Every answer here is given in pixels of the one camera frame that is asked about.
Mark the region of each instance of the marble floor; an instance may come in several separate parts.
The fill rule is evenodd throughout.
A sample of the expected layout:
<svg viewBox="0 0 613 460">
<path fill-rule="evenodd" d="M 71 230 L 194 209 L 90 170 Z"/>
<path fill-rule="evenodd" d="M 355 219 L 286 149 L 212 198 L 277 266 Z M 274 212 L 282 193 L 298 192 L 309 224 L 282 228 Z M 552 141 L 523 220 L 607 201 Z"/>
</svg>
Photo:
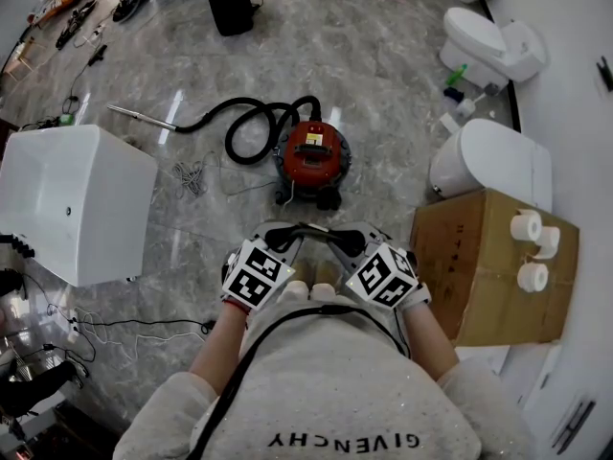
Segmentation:
<svg viewBox="0 0 613 460">
<path fill-rule="evenodd" d="M 74 43 L 81 45 L 117 1 L 99 0 Z M 223 257 L 267 219 L 325 226 L 366 220 L 407 246 L 415 208 L 432 200 L 426 182 L 429 162 L 448 136 L 438 118 L 450 107 L 443 100 L 449 72 L 437 52 L 444 42 L 443 14 L 458 5 L 454 0 L 264 0 L 253 31 L 232 37 L 217 32 L 208 0 L 150 0 L 124 24 L 105 20 L 104 60 L 87 68 L 74 86 L 82 102 L 77 121 L 105 128 L 159 163 L 143 275 L 135 283 L 75 288 L 36 263 L 27 262 L 23 269 L 65 310 L 78 306 L 105 321 L 206 321 L 219 310 Z M 75 76 L 93 52 L 89 44 L 76 48 L 73 42 L 55 50 L 66 18 L 65 13 L 35 31 L 48 48 L 31 58 L 36 65 L 32 73 L 18 84 L 3 78 L 3 119 L 25 125 L 60 113 Z M 469 97 L 478 95 L 468 83 L 460 87 Z M 223 139 L 238 115 L 235 110 L 195 134 L 171 134 L 160 145 L 159 127 L 106 108 L 118 104 L 165 119 L 178 103 L 174 121 L 190 124 L 232 97 L 292 102 L 306 94 L 320 99 L 325 119 L 334 106 L 341 109 L 340 129 L 351 144 L 352 169 L 337 212 L 318 212 L 299 201 L 282 209 L 274 204 L 272 185 L 234 195 L 275 179 L 271 158 L 245 167 L 225 153 Z M 478 104 L 476 117 L 491 115 L 510 124 L 506 93 Z M 235 140 L 238 153 L 258 150 L 264 127 L 258 120 L 243 127 Z M 204 162 L 204 195 L 180 195 L 170 175 L 179 161 Z M 314 258 L 331 257 L 322 246 L 308 245 L 305 251 Z M 5 256 L 5 265 L 12 265 Z M 2 301 L 10 316 L 6 333 L 17 348 L 25 353 L 39 343 L 54 342 L 92 356 L 83 337 L 67 342 L 65 321 L 48 316 L 44 295 L 32 281 L 27 283 L 28 302 L 16 296 Z M 189 365 L 201 344 L 195 335 L 170 342 L 139 339 L 136 359 L 135 335 L 198 330 L 188 324 L 109 328 L 102 338 L 123 343 L 124 350 L 89 335 L 96 348 L 96 360 L 88 364 L 92 377 L 82 391 L 66 385 L 65 394 L 121 432 L 156 386 Z"/>
</svg>

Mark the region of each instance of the vacuum wand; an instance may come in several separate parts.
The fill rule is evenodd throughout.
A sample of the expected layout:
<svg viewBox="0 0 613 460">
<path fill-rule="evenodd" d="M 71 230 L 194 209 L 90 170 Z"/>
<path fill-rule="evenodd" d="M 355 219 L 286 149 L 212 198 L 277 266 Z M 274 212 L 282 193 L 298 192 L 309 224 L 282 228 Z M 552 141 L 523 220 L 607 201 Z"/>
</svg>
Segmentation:
<svg viewBox="0 0 613 460">
<path fill-rule="evenodd" d="M 163 127 L 165 129 L 169 129 L 170 131 L 176 131 L 176 129 L 178 128 L 177 125 L 171 125 L 170 123 L 165 123 L 164 121 L 160 121 L 159 119 L 151 118 L 150 116 L 146 116 L 145 114 L 141 114 L 140 112 L 131 111 L 129 109 L 119 107 L 118 105 L 107 104 L 106 107 L 108 107 L 112 111 L 116 111 L 121 114 L 125 114 L 126 116 L 129 116 L 130 118 L 138 119 L 139 121 L 144 121 L 145 123 L 150 123 L 152 125 Z"/>
</svg>

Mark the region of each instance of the sink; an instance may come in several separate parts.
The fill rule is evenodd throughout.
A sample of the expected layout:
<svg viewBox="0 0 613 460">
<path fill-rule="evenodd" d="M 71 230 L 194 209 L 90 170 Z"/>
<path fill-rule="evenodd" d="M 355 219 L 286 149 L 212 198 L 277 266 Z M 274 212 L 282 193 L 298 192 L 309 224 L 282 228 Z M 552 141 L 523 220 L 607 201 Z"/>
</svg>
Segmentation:
<svg viewBox="0 0 613 460">
<path fill-rule="evenodd" d="M 70 285 L 139 276 L 157 163 L 94 126 L 14 133 L 0 169 L 0 232 Z"/>
</svg>

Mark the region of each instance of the cardboard box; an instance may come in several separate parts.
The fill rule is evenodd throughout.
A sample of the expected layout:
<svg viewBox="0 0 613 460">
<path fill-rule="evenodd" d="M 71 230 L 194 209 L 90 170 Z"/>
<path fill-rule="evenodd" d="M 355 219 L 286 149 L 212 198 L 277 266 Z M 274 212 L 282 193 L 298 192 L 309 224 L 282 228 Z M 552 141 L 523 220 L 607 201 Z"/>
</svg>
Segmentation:
<svg viewBox="0 0 613 460">
<path fill-rule="evenodd" d="M 517 271 L 539 247 L 511 237 L 517 209 L 540 213 L 543 226 L 560 229 L 559 249 L 544 263 L 549 281 L 527 293 Z M 579 229 L 560 218 L 497 191 L 419 208 L 411 246 L 420 280 L 432 293 L 431 309 L 447 336 L 461 346 L 497 346 L 558 339 L 573 293 Z"/>
</svg>

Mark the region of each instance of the vacuum hose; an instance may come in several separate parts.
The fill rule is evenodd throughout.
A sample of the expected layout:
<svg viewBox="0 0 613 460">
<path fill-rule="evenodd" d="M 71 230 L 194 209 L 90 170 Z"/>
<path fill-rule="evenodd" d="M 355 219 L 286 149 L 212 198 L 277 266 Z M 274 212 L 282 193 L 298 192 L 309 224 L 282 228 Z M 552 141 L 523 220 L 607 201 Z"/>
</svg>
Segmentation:
<svg viewBox="0 0 613 460">
<path fill-rule="evenodd" d="M 228 156 L 237 164 L 241 165 L 252 165 L 260 162 L 263 158 L 265 158 L 268 152 L 275 148 L 275 146 L 277 145 L 277 141 L 279 140 L 279 135 L 281 134 L 281 131 L 283 130 L 287 120 L 291 117 L 291 124 L 293 127 L 295 127 L 300 122 L 300 114 L 298 114 L 298 107 L 305 104 L 311 104 L 310 121 L 322 120 L 321 105 L 317 98 L 313 96 L 301 97 L 300 99 L 298 99 L 298 101 L 292 104 L 263 103 L 262 101 L 251 99 L 249 97 L 236 97 L 234 99 L 229 99 L 228 101 L 225 101 L 220 105 L 217 105 L 212 110 L 207 112 L 197 123 L 194 123 L 191 126 L 177 126 L 174 131 L 177 133 L 193 133 L 209 124 L 219 112 L 223 111 L 228 107 L 232 107 L 233 105 L 239 104 L 253 105 L 254 108 L 244 113 L 232 123 L 232 125 L 228 129 L 228 132 L 226 133 L 225 148 L 228 152 Z M 277 119 L 275 118 L 275 110 L 284 111 L 284 114 L 281 116 L 279 122 L 277 122 Z M 254 116 L 257 116 L 258 114 L 263 114 L 268 120 L 269 129 L 266 144 L 255 155 L 247 157 L 240 156 L 236 153 L 232 145 L 234 135 L 239 127 L 241 127 L 244 123 L 249 121 Z"/>
</svg>

